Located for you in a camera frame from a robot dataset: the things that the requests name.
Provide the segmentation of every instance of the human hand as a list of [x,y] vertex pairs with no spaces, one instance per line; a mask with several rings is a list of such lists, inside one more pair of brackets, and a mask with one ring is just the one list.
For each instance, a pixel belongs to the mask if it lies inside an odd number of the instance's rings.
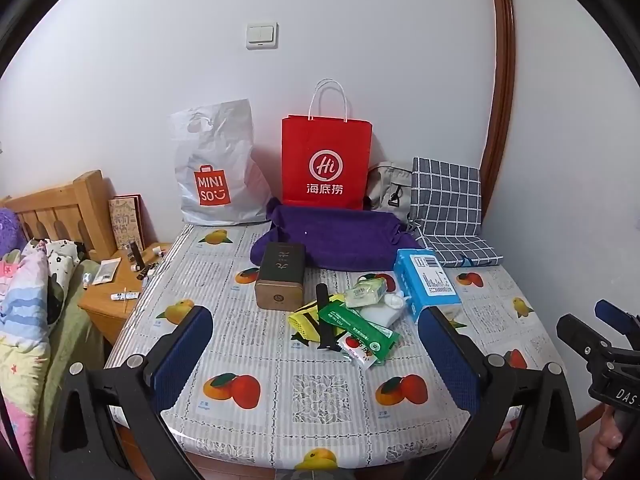
[[600,419],[600,431],[593,438],[591,454],[587,459],[584,477],[586,480],[600,480],[604,472],[613,462],[609,453],[611,449],[617,449],[622,443],[622,433],[613,420],[614,409],[607,406]]

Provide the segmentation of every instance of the wooden headboard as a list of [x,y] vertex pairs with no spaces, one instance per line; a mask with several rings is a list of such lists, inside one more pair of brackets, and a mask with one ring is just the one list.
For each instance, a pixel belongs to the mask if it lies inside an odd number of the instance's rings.
[[83,242],[89,257],[100,262],[116,251],[107,200],[102,173],[96,170],[64,186],[7,197],[0,206],[18,213],[27,240]]

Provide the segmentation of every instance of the white light switch panel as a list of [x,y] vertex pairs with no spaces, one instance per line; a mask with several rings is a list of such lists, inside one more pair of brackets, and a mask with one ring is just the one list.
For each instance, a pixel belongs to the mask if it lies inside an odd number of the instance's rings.
[[246,47],[249,50],[276,48],[278,23],[249,23],[246,26]]

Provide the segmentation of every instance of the fruit print tablecloth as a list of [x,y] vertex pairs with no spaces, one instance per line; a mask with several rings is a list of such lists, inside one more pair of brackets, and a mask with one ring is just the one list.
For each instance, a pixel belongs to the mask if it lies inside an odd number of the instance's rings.
[[[213,337],[175,406],[162,412],[185,450],[228,462],[276,468],[335,462],[356,468],[445,449],[468,415],[457,409],[409,316],[383,365],[362,370],[343,355],[292,340],[287,313],[255,304],[253,243],[269,224],[186,226],[129,317],[107,366],[145,354],[174,329],[190,301],[213,314]],[[542,368],[560,357],[535,312],[501,267],[447,269],[463,300],[453,324],[485,352],[514,366]],[[307,269],[330,292],[363,273]],[[114,417],[126,420],[119,408]]]

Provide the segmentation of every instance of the green bed sheet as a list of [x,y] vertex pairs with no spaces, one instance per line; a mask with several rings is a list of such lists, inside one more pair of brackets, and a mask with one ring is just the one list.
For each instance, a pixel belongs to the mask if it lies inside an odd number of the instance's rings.
[[63,314],[49,337],[51,361],[40,399],[36,434],[37,480],[49,479],[51,433],[66,371],[76,361],[89,369],[104,367],[102,334],[92,325],[87,313],[78,307],[78,301],[84,293],[82,274],[95,273],[98,266],[91,260],[78,265],[69,283]]

